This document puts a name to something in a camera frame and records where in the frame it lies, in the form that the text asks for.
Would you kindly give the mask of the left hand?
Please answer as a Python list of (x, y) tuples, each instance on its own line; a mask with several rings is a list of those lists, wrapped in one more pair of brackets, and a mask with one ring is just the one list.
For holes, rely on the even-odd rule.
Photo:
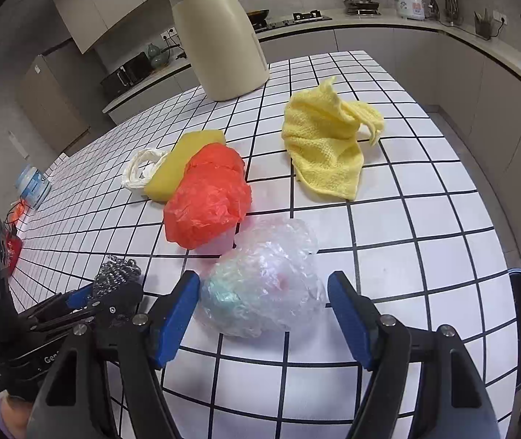
[(33, 404), (20, 397), (6, 395), (0, 402), (0, 416), (11, 438), (24, 439)]

